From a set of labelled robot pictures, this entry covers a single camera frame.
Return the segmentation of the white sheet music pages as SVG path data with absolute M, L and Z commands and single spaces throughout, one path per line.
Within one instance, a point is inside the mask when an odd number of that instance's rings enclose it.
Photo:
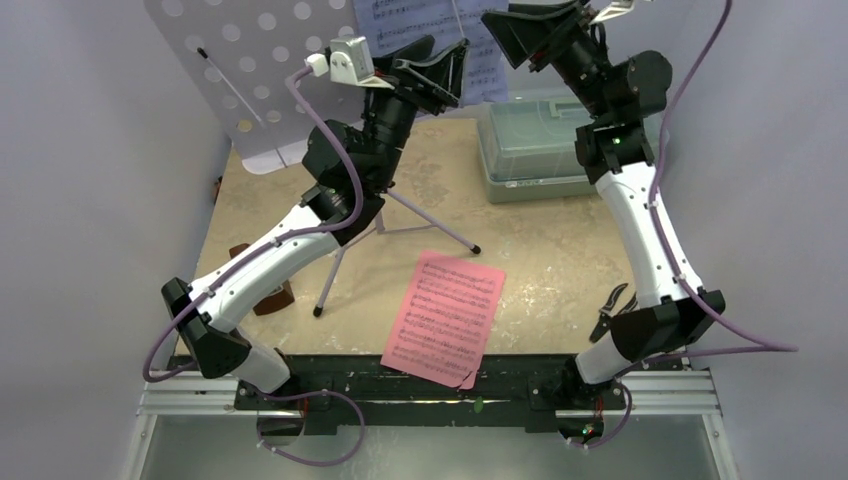
M 355 1 L 357 33 L 366 37 L 374 55 L 385 55 L 425 35 L 435 39 L 434 51 L 466 39 L 462 106 L 502 102 L 508 85 L 502 53 L 481 17 L 505 11 L 507 0 L 370 0 Z

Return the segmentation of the lilac perforated music stand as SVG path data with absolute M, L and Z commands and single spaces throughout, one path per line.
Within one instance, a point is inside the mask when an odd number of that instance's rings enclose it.
M 147 1 L 146 12 L 252 173 L 302 159 L 314 123 L 284 80 L 357 33 L 355 1 Z

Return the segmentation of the pink paper folder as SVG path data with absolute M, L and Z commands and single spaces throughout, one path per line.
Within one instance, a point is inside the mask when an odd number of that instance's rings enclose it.
M 497 268 L 422 252 L 380 365 L 459 391 L 472 389 L 505 279 Z

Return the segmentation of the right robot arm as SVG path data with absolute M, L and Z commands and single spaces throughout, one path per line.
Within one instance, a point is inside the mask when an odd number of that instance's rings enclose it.
M 481 20 L 511 66 L 554 69 L 585 107 L 590 122 L 576 130 L 577 160 L 609 208 L 631 265 L 636 308 L 615 316 L 564 367 L 563 397 L 584 407 L 632 365 L 697 341 L 725 307 L 722 293 L 706 290 L 684 265 L 654 183 L 645 121 L 666 108 L 673 68 L 655 50 L 611 61 L 603 15 L 584 1 L 512 4 Z

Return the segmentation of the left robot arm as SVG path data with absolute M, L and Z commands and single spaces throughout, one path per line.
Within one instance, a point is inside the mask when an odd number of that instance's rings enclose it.
M 162 288 L 172 326 L 203 377 L 232 375 L 272 408 L 297 399 L 283 355 L 252 340 L 241 322 L 254 307 L 315 260 L 343 249 L 376 222 L 416 117 L 458 106 L 470 43 L 437 49 L 426 35 L 383 56 L 364 37 L 333 40 L 285 81 L 293 97 L 307 76 L 328 76 L 364 92 L 363 124 L 317 119 L 302 164 L 314 180 L 272 229 L 214 271 Z

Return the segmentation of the translucent green storage box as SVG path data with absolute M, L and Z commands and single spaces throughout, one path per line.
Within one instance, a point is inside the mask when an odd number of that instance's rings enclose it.
M 492 204 L 592 196 L 575 151 L 591 118 L 573 96 L 491 103 L 477 122 L 483 185 Z

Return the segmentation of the brown wooden metronome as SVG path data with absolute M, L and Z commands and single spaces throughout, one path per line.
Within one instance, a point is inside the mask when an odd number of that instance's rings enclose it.
M 253 307 L 257 316 L 271 315 L 279 312 L 295 302 L 295 295 L 289 280 L 284 281 L 264 299 Z

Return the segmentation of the black handled tool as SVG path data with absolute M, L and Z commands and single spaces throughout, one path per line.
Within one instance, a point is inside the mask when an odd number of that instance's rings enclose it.
M 616 309 L 616 304 L 618 300 L 621 298 L 628 286 L 629 284 L 625 282 L 615 286 L 611 290 L 606 302 L 602 307 L 599 308 L 598 320 L 588 337 L 590 343 L 596 343 L 609 331 L 611 326 L 611 320 L 615 316 L 630 313 L 637 309 L 638 301 L 636 298 L 636 294 L 633 294 L 621 308 Z

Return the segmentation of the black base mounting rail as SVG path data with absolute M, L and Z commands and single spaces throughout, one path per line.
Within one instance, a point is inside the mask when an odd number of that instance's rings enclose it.
M 340 426 L 514 427 L 590 439 L 606 411 L 628 403 L 623 386 L 580 383 L 570 354 L 484 356 L 472 389 L 459 391 L 380 365 L 377 355 L 292 355 L 293 377 L 263 395 L 237 384 L 234 407 L 302 413 L 308 435 Z

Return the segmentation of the aluminium frame rails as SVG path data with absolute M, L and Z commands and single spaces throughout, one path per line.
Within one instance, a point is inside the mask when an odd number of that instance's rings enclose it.
M 490 297 L 472 387 L 381 362 L 414 353 L 471 275 Z M 146 387 L 141 479 L 710 479 L 719 403 L 706 372 L 638 369 L 576 402 L 566 361 L 589 347 L 611 288 L 633 274 L 597 196 L 493 205 L 473 188 L 399 186 L 343 253 L 291 278 L 294 302 L 241 329 L 295 373 L 274 401 L 189 370 Z

